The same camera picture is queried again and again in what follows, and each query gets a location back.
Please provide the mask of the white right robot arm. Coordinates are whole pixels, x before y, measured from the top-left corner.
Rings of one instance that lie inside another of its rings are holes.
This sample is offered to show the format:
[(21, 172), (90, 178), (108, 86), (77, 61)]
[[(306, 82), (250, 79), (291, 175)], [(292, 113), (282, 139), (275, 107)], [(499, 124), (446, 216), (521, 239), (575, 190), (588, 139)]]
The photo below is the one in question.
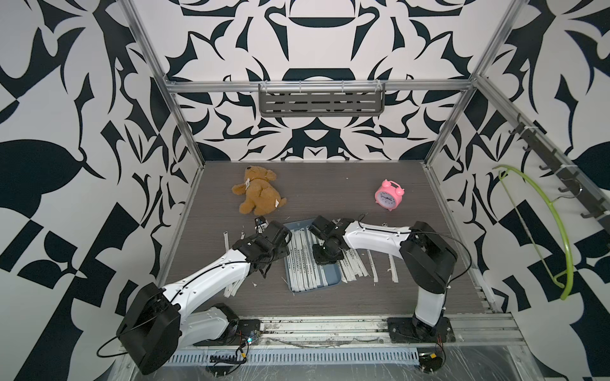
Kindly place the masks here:
[(402, 258), (418, 286), (407, 338), (420, 342), (437, 340), (458, 254), (431, 226), (416, 222), (411, 227), (397, 228), (369, 225), (351, 218), (332, 222), (319, 216), (308, 230), (322, 241), (313, 245), (318, 264), (333, 264), (350, 249)]

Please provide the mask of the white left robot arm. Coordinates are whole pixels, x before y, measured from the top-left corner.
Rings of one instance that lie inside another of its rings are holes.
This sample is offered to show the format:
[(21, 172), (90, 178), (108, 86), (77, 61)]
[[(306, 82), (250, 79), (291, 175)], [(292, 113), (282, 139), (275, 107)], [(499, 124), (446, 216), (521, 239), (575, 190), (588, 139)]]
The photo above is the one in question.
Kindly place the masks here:
[(256, 271), (267, 273), (274, 261), (288, 256), (291, 239), (291, 230), (272, 221), (190, 276), (163, 287), (150, 283), (139, 290), (116, 337), (140, 373), (154, 373), (182, 347), (223, 336), (236, 317), (232, 310), (213, 306), (202, 317), (192, 314), (230, 285)]

